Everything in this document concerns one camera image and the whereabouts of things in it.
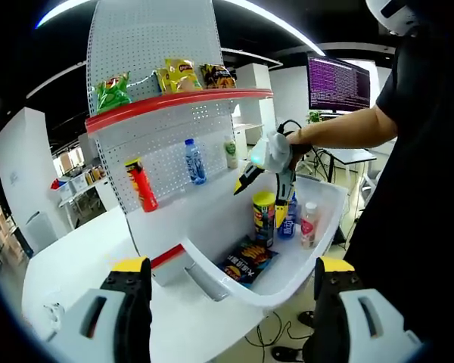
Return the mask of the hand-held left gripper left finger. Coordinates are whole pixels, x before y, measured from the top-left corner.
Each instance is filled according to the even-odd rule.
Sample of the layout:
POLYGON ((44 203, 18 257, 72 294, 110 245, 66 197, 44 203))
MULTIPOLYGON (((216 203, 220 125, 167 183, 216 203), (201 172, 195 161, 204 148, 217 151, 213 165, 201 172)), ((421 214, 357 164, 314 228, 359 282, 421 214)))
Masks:
POLYGON ((48 342, 60 362, 150 362, 151 262, 117 263, 64 314, 48 342))

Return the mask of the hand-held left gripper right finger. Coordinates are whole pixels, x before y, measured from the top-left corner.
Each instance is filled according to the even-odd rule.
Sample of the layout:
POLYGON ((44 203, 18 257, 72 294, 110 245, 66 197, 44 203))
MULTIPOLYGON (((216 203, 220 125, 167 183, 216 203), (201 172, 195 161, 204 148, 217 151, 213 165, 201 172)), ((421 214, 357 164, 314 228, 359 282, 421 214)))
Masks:
POLYGON ((423 344, 377 290, 365 289, 352 265, 316 260, 314 362, 411 362, 423 344))

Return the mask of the person's right hand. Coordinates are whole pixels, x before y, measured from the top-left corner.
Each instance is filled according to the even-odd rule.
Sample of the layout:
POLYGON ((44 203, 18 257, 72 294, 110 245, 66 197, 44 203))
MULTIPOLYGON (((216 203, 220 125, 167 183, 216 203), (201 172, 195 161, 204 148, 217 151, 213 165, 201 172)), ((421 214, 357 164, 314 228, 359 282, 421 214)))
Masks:
POLYGON ((298 129, 287 136, 287 140, 291 147, 292 158, 290 169, 295 170, 298 162, 307 154, 313 145, 302 135, 302 129, 298 129))

